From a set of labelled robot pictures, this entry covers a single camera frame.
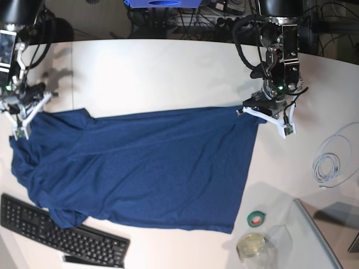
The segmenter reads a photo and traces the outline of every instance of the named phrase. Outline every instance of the white table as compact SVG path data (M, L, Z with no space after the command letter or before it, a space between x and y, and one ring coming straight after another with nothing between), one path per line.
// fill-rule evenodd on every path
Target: white table
M250 62L258 63L256 48L244 47ZM301 55L301 73L310 90L297 103L297 135L283 140L271 124L259 127L240 211L231 235L211 231L142 229L89 218L85 224L131 239L127 269L241 268L235 245L250 229L247 216L267 213L265 231L283 222L294 197L316 208L334 202L359 206L357 181L322 190L311 177L317 146L340 127L359 121L359 66ZM157 110L240 104L261 87L251 80L233 44L175 40L103 40L52 46L44 63L31 74L58 88L60 98L47 105L56 112L86 108L93 117ZM11 174L11 126L0 117L0 193L28 201L26 189ZM348 135L354 149L359 127ZM359 153L353 153L353 167ZM64 268L58 253L0 228L0 234L23 268ZM356 232L346 230L354 238ZM344 268L357 266L346 249L333 245Z

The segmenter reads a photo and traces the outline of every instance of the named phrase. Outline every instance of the blue shirt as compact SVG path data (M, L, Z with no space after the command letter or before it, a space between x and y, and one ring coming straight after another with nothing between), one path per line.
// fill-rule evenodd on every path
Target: blue shirt
M10 138L12 172L62 228L92 216L231 233L263 122L237 108L40 113L29 141Z

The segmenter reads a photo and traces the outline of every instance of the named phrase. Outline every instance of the yellow liquid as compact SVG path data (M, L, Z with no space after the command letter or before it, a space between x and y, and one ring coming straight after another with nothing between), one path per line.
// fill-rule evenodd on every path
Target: yellow liquid
M240 260L258 256L262 253L265 239L261 234L247 234L243 236L237 244L237 252Z

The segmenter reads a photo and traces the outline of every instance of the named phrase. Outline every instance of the white cable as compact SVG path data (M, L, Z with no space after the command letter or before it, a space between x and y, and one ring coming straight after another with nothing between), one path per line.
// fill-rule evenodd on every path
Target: white cable
M345 136L342 136L340 133L343 132L346 128L348 128L351 125L354 124L359 124L359 122L352 122L348 125L345 125L343 128L341 128L338 132L336 132L334 135L328 137L326 140L324 140L324 142L322 144L320 144L320 146L316 149L315 153L314 153L314 159L313 159L313 164L312 164L312 172L313 172L313 177L314 179L319 182L320 184L327 184L329 183L331 180L335 179L336 177L340 176L341 174L343 174L350 163L351 160L351 156L352 156L352 144L350 143L349 139ZM332 144L332 142L335 139L344 139L350 147L350 151L348 154L348 160L344 166L344 168L340 168L340 159L338 157L338 155L332 153L332 152L325 152L325 150ZM327 173L324 173L321 165L323 164L323 162L325 161L329 161L330 164L330 171ZM355 170L350 176L348 176L345 180L341 181L338 184L335 184L333 186L324 186L324 185L320 185L320 188L324 188L324 189L330 189L330 188L335 188L341 184L343 184L344 182L346 182L349 178L351 178L352 176L354 176L357 172L359 171L359 168L357 170Z

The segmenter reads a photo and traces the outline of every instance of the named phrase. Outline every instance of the tape roll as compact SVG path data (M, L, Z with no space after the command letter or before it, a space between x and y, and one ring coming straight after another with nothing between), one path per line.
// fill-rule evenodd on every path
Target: tape roll
M261 211L254 211L249 214L247 218L248 225L252 228L257 228L264 223L265 214Z

